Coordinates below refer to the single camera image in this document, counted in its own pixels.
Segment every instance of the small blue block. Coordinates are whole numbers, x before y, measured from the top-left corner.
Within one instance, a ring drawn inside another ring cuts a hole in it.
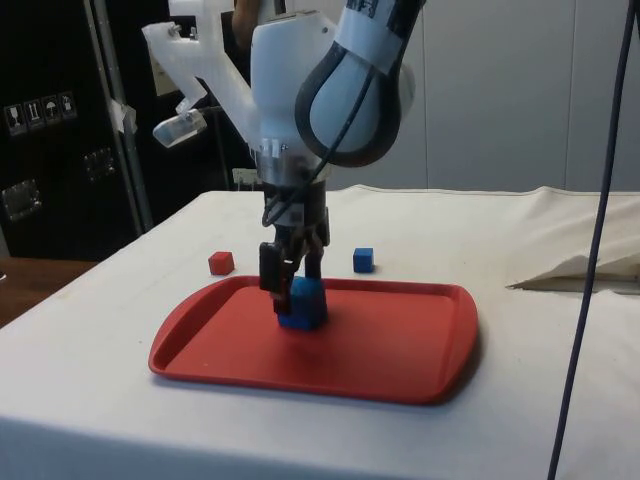
[[[356,248],[353,254],[353,271],[356,273],[373,273],[373,248]]]
[[[291,284],[291,315],[278,315],[280,326],[311,331],[324,325],[328,316],[322,280],[295,277]]]

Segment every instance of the cable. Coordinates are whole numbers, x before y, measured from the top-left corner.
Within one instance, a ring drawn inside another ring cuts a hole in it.
[[[613,175],[613,163],[616,154],[616,145],[618,141],[618,124],[620,121],[620,105],[622,103],[622,90],[624,87],[624,77],[627,71],[627,60],[629,58],[629,49],[631,47],[631,37],[633,35],[633,23],[635,13],[635,0],[629,0],[629,8],[627,11],[627,20],[625,25],[624,37],[622,40],[622,50],[618,61],[618,70],[616,73],[616,84],[613,95],[613,107],[611,111],[611,123],[609,125],[609,144],[607,146],[607,158],[602,177],[602,189],[600,193],[600,204],[598,205],[598,214],[596,217],[595,229],[593,232],[593,240],[591,242],[591,253],[589,254],[589,266],[587,268],[587,276],[585,280],[584,293],[582,296],[582,306],[580,308],[580,316],[578,317],[578,326],[576,336],[571,351],[571,360],[569,361],[569,370],[564,386],[564,394],[562,396],[562,405],[560,408],[560,418],[558,419],[558,429],[556,431],[556,439],[553,446],[553,454],[549,465],[549,474],[547,480],[554,480],[558,470],[558,462],[560,461],[560,452],[562,450],[562,441],[567,426],[567,417],[569,414],[569,406],[571,403],[571,392],[573,391],[573,383],[576,377],[576,369],[578,367],[578,358],[580,357],[580,348],[582,347],[582,339],[587,326],[587,317],[589,314],[589,306],[591,296],[593,295],[593,284],[596,276],[596,265],[598,263],[598,252],[600,250],[600,241],[602,240],[602,230],[604,228],[604,220],[607,214],[607,203],[609,200],[609,192],[611,191],[611,177]]]
[[[340,133],[338,133],[338,136],[336,137],[335,141],[333,142],[333,145],[331,145],[331,148],[329,148],[329,150],[325,154],[324,158],[322,159],[322,162],[320,162],[320,165],[318,165],[318,167],[313,171],[311,177],[309,177],[309,179],[305,182],[305,184],[302,185],[300,188],[298,188],[298,190],[296,190],[293,193],[293,195],[291,195],[287,199],[287,201],[284,202],[284,205],[274,215],[271,215],[271,212],[273,211],[273,209],[275,208],[277,203],[280,201],[280,197],[279,197],[279,195],[276,195],[275,197],[273,197],[269,201],[269,203],[267,204],[267,206],[264,209],[264,215],[262,216],[262,226],[263,227],[270,227],[271,225],[276,223],[282,217],[282,215],[284,215],[285,212],[287,210],[289,210],[291,205],[293,205],[298,200],[300,200],[302,197],[304,197],[304,195],[309,190],[309,187],[311,185],[313,185],[313,182],[316,181],[316,178],[318,178],[318,175],[320,175],[322,170],[324,170],[324,168],[327,166],[327,164],[331,161],[331,157],[333,157],[333,155],[336,153],[338,148],[340,148],[340,144],[342,143],[342,140],[344,140],[344,137],[347,135],[347,133],[349,133],[349,129],[351,128],[351,124],[355,120],[356,116],[358,115],[358,112],[360,111],[360,107],[362,107],[362,104],[364,103],[364,99],[367,96],[367,93],[369,91],[369,87],[371,86],[371,82],[373,81],[373,78],[375,77],[375,75],[376,75],[376,70],[375,70],[374,67],[371,67],[369,69],[369,72],[367,73],[367,78],[365,78],[364,84],[362,85],[362,88],[360,89],[360,93],[358,94],[358,98],[356,99],[355,103],[353,104],[353,108],[351,109],[351,112],[349,113],[349,116],[347,117],[346,121],[344,122],[344,125],[342,126],[342,129],[340,130]]]

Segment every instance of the white fabric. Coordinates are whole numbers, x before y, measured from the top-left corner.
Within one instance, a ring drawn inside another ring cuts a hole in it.
[[[328,203],[327,277],[355,277],[353,249],[373,247],[376,279],[474,296],[480,363],[455,399],[402,407],[155,377],[155,332],[212,281],[208,256],[231,250],[236,274],[257,274],[272,236],[260,194],[210,193],[0,330],[0,478],[545,478],[580,299],[504,286],[526,238],[590,218],[597,196],[360,187]],[[596,295],[558,478],[637,478],[639,341],[640,300]]]
[[[509,262],[509,284],[584,277],[596,208],[584,211],[569,202],[557,202],[556,198],[557,194],[541,193],[536,204],[539,211],[527,214],[527,235],[515,245]],[[597,272],[612,278],[629,278],[638,275],[639,266],[640,197],[625,197],[607,209]]]

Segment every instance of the red cube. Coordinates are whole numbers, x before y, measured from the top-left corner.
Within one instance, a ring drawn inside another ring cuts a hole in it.
[[[211,275],[229,275],[235,270],[233,254],[231,252],[216,252],[209,259]]]

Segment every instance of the red tray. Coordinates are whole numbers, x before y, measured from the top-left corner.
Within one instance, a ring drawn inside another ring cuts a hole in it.
[[[438,403],[475,343],[477,313],[461,287],[325,280],[329,323],[281,328],[257,277],[195,293],[169,315],[149,366],[176,380],[405,404]]]

